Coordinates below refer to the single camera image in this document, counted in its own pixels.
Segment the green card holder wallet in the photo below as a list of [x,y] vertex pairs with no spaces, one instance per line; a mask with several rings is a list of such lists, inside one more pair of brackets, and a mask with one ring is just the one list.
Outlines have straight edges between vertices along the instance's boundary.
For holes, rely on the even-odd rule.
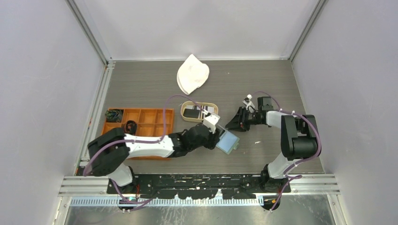
[[224,153],[230,154],[239,147],[240,138],[220,125],[217,125],[217,128],[220,130],[220,140],[216,147]]

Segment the beige oval card tray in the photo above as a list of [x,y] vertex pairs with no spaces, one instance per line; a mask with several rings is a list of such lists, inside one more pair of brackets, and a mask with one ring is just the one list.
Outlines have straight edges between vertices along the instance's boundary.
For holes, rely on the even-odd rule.
[[203,110],[215,114],[218,114],[219,112],[218,106],[216,104],[203,102],[197,102],[197,104],[199,105],[199,107],[192,101],[186,101],[182,103],[180,114],[184,121],[200,123],[203,121],[206,115]]

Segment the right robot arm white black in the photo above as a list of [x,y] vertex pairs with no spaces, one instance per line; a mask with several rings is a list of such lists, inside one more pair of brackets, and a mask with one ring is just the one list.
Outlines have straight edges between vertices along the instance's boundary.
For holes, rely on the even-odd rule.
[[259,187],[271,193],[283,188],[289,181],[288,174],[302,161],[320,155],[320,137],[314,115],[299,115],[274,109],[271,97],[258,97],[257,106],[248,95],[227,123],[230,131],[246,132],[252,125],[267,125],[281,131],[281,152],[276,159],[264,166],[256,183],[244,182],[245,188]]

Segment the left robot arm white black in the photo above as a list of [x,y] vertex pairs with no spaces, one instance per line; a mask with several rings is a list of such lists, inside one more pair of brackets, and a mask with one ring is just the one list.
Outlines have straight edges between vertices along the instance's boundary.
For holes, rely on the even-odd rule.
[[205,147],[214,149],[220,140],[221,130],[208,128],[202,123],[182,132],[163,137],[142,137],[127,134],[122,128],[113,128],[88,144],[89,163],[85,176],[107,176],[125,193],[135,191],[137,181],[132,169],[124,164],[129,158],[157,156],[178,158],[193,150]]

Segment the orange compartment organizer tray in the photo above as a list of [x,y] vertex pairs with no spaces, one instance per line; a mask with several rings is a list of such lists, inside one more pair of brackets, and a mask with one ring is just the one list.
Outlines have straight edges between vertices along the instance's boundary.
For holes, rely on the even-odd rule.
[[[165,110],[165,120],[163,119],[162,108],[108,108],[105,113],[105,122],[102,134],[113,128],[121,128],[130,120],[137,124],[137,136],[162,136],[163,131],[166,134],[173,132],[174,109]],[[163,128],[163,122],[166,122],[166,128]]]

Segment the white folded cloth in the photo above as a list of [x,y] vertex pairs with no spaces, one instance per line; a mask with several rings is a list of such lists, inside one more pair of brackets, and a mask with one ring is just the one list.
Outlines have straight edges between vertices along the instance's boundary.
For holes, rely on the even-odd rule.
[[185,95],[190,95],[207,81],[209,73],[209,66],[190,54],[177,71],[177,84]]

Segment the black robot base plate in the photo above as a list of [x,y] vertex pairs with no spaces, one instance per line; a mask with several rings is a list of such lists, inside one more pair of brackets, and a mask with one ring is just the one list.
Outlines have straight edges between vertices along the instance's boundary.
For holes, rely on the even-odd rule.
[[264,172],[260,174],[135,174],[133,182],[115,188],[109,181],[107,194],[121,192],[139,194],[142,198],[213,199],[221,192],[224,200],[254,199],[257,194],[278,195],[290,192],[284,187],[287,178],[273,179]]

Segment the aluminium frame rail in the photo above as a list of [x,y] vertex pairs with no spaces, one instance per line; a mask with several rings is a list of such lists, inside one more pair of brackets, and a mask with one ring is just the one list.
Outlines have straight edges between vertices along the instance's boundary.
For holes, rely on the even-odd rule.
[[234,195],[316,195],[339,194],[337,181],[332,174],[304,174],[285,186],[286,180],[262,181],[258,174],[136,174],[133,183],[122,187],[126,195],[142,197],[157,195],[170,199],[174,196],[195,199],[213,198],[219,192],[224,197]]

